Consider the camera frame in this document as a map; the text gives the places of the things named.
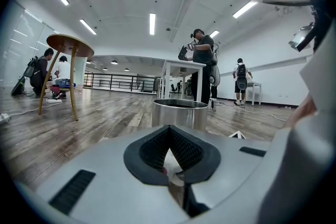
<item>white wall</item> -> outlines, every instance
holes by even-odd
[[[252,71],[253,81],[262,83],[263,102],[299,105],[308,93],[299,71],[313,52],[312,48],[297,52],[288,42],[310,22],[313,17],[306,9],[294,9],[223,47],[218,60],[221,73],[218,97],[235,98],[232,72],[237,59],[242,58]],[[247,100],[251,100],[251,88]]]

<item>round table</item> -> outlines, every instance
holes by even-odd
[[[46,79],[44,80],[43,87],[42,87],[42,94],[40,97],[40,104],[38,109],[38,114],[41,115],[42,112],[42,103],[44,98],[44,92],[46,90],[46,84],[49,80],[51,71],[53,70],[54,64],[62,52],[63,54],[71,55],[71,64],[70,64],[70,98],[71,98],[71,105],[72,111],[74,112],[76,121],[78,120],[77,113],[76,113],[76,102],[75,102],[75,93],[74,93],[74,85],[73,85],[73,75],[74,75],[74,65],[75,65],[75,56],[78,57],[91,57],[94,54],[93,49],[86,44],[85,42],[68,35],[63,34],[54,34],[50,35],[47,38],[48,45],[57,51],[56,55],[54,56],[53,61],[49,67]]]

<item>stool leg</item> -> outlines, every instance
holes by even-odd
[[[77,121],[78,117],[76,113],[75,91],[74,91],[74,85],[73,85],[75,54],[76,54],[76,47],[73,46],[72,53],[71,53],[71,65],[70,65],[70,98],[71,98],[72,111],[74,112],[75,119]]]
[[[42,92],[41,92],[41,97],[40,97],[40,104],[38,106],[38,114],[41,115],[41,112],[42,112],[42,103],[43,103],[43,98],[44,98],[44,92],[46,90],[46,86],[47,86],[47,82],[49,80],[49,77],[50,77],[50,74],[51,74],[51,71],[53,70],[53,67],[54,67],[54,64],[60,54],[61,50],[59,50],[57,53],[56,53],[56,56],[54,57],[53,61],[51,62],[51,65],[49,67],[49,70],[48,70],[48,73],[47,73],[47,76],[44,80],[44,83],[43,83],[43,87],[42,87]]]

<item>power strip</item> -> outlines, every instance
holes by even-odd
[[[8,122],[9,119],[10,119],[10,117],[8,116],[8,114],[6,114],[6,113],[0,114],[0,124]]]
[[[61,99],[47,99],[47,102],[50,104],[62,103],[62,100]]]

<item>metal pot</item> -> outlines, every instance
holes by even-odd
[[[205,131],[208,105],[189,100],[158,99],[153,102],[152,127],[181,125]]]

